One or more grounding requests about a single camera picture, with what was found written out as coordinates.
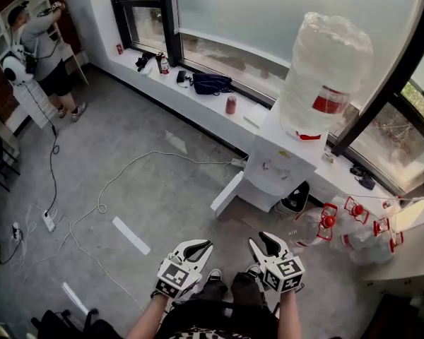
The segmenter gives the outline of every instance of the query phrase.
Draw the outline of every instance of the window frame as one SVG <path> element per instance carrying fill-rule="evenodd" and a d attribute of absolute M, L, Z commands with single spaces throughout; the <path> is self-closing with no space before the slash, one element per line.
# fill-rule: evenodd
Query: window frame
<path fill-rule="evenodd" d="M 176 0 L 111 0 L 114 14 L 117 20 L 119 34 L 122 39 L 123 48 L 132 48 L 140 51 L 155 51 L 156 49 L 136 44 L 132 42 L 129 28 L 126 21 L 124 7 L 142 6 L 156 7 L 162 11 L 163 30 L 165 33 L 165 44 L 167 47 L 167 58 L 171 66 L 182 66 L 195 72 L 216 73 L 206 66 L 194 63 L 183 57 L 183 47 L 181 34 L 179 32 L 179 23 L 177 16 Z M 360 113 L 347 125 L 339 134 L 334 136 L 329 133 L 326 144 L 331 147 L 331 151 L 336 156 L 343 155 L 355 164 L 362 165 L 370 171 L 372 176 L 385 189 L 394 195 L 402 195 L 405 198 L 415 196 L 424 196 L 424 183 L 410 192 L 404 192 L 387 175 L 375 167 L 369 160 L 364 158 L 359 152 L 351 147 L 351 143 L 369 126 L 372 120 L 383 109 L 386 103 L 391 104 L 397 109 L 413 127 L 424 137 L 424 117 L 420 112 L 401 94 L 402 89 L 411 82 L 413 86 L 424 96 L 424 90 L 421 89 L 411 78 L 417 66 L 424 55 L 424 1 L 423 9 L 417 19 L 417 25 L 411 35 L 410 42 L 405 48 L 391 75 L 387 77 L 383 86 L 379 89 L 371 101 L 360 111 Z M 268 107 L 269 109 L 275 103 L 275 100 L 268 95 L 255 90 L 239 81 L 232 80 L 232 88 Z"/>

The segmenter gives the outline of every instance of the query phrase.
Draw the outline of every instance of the gray t-shirt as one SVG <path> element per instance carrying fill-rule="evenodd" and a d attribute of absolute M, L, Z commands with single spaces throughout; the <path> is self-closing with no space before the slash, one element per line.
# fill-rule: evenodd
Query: gray t-shirt
<path fill-rule="evenodd" d="M 60 43 L 55 47 L 56 42 L 50 39 L 49 34 L 47 34 L 51 24 L 53 24 L 52 13 L 47 16 L 33 18 L 25 24 L 20 37 L 21 44 L 30 53 L 35 51 L 37 42 L 36 57 L 38 59 L 47 57 L 53 52 L 50 57 L 38 61 L 35 72 L 35 80 L 37 81 L 47 77 L 61 61 Z"/>

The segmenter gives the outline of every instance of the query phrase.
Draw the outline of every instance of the red label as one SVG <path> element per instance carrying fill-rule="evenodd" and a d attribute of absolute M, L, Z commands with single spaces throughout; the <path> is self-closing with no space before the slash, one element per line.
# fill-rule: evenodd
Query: red label
<path fill-rule="evenodd" d="M 340 113 L 348 104 L 348 96 L 349 94 L 338 92 L 324 85 L 312 107 L 323 113 Z"/>

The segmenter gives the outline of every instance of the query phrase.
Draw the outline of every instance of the human arm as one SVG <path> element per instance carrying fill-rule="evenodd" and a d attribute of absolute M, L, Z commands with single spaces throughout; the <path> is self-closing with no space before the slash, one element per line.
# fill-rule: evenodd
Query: human arm
<path fill-rule="evenodd" d="M 38 37 L 61 18 L 61 10 L 64 10 L 65 8 L 65 5 L 62 4 L 60 8 L 56 8 L 49 15 L 39 16 L 29 20 L 25 25 L 24 33 L 29 34 L 31 37 Z"/>
<path fill-rule="evenodd" d="M 298 316 L 295 291 L 281 294 L 280 320 L 278 323 L 278 339 L 301 339 L 302 328 Z"/>
<path fill-rule="evenodd" d="M 126 339 L 153 339 L 167 302 L 168 298 L 165 295 L 155 295 Z"/>

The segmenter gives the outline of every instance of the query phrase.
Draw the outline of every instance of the black shorts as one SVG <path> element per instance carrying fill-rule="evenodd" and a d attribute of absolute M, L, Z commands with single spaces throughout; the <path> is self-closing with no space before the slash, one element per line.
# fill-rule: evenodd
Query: black shorts
<path fill-rule="evenodd" d="M 57 67 L 44 79 L 38 82 L 47 96 L 56 94 L 58 96 L 66 95 L 71 92 L 72 84 L 69 80 L 68 73 L 61 60 Z"/>

